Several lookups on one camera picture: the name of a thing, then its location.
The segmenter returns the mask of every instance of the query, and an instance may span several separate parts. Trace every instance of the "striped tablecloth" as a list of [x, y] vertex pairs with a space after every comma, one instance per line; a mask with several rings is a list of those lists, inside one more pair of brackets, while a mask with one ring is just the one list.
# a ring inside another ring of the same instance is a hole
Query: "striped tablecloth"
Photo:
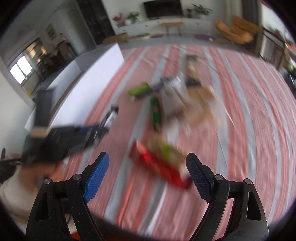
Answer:
[[[228, 180], [250, 178], [261, 198], [268, 223], [278, 220], [296, 195], [296, 104], [283, 78], [264, 61], [224, 49], [198, 45], [154, 45], [124, 50], [125, 63], [99, 97], [86, 123], [99, 121], [111, 104], [118, 118], [100, 146], [70, 158], [64, 178], [81, 173], [101, 151], [110, 166], [92, 212], [122, 229], [161, 240], [189, 240], [207, 204], [193, 185], [177, 189], [128, 158], [135, 139], [151, 131], [149, 98], [132, 102], [128, 89], [174, 76], [185, 54], [198, 55], [196, 69], [203, 85], [213, 87], [233, 124], [216, 130], [201, 125], [190, 137], [177, 129], [176, 143], [195, 152], [205, 165]], [[216, 238], [225, 231], [231, 200]]]

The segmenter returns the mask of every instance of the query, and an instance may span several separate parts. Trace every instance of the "potted plant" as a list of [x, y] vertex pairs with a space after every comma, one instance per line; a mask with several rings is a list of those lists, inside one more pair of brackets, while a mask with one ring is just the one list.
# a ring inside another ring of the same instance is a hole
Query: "potted plant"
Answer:
[[140, 12], [134, 11], [128, 15], [128, 19], [132, 21], [132, 23], [138, 22], [138, 16], [140, 16]]
[[204, 7], [201, 4], [199, 6], [192, 4], [194, 6], [194, 11], [197, 15], [197, 18], [203, 18], [209, 16], [213, 12], [210, 8]]
[[192, 9], [191, 8], [187, 8], [185, 10], [187, 11], [187, 17], [188, 18], [192, 18]]

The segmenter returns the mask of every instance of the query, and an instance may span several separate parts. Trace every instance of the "black tv screen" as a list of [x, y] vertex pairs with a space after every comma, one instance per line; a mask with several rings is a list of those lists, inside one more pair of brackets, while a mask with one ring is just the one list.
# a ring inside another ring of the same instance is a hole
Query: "black tv screen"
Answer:
[[183, 16], [180, 0], [156, 0], [144, 2], [148, 18]]

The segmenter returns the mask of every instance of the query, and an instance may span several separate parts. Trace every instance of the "silver bolt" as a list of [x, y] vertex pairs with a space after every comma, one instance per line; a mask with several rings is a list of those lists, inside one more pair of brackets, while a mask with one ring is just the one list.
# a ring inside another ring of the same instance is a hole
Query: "silver bolt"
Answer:
[[221, 175], [216, 175], [215, 176], [215, 178], [216, 178], [216, 180], [218, 180], [218, 181], [222, 181], [223, 180], [223, 177], [221, 176]]
[[50, 182], [51, 182], [51, 179], [49, 178], [44, 180], [44, 184], [50, 184]]
[[245, 182], [246, 182], [246, 184], [252, 184], [252, 181], [248, 178], [245, 180]]
[[73, 179], [74, 180], [79, 180], [81, 178], [81, 175], [80, 174], [75, 174], [74, 176], [73, 176]]

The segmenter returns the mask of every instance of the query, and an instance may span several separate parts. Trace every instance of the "orange chair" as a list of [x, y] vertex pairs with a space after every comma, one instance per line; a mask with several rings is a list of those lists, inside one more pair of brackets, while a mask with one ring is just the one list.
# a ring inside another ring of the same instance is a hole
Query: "orange chair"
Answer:
[[237, 44], [247, 44], [258, 33], [258, 26], [238, 16], [233, 16], [233, 25], [229, 27], [221, 20], [216, 21], [217, 30], [228, 40]]

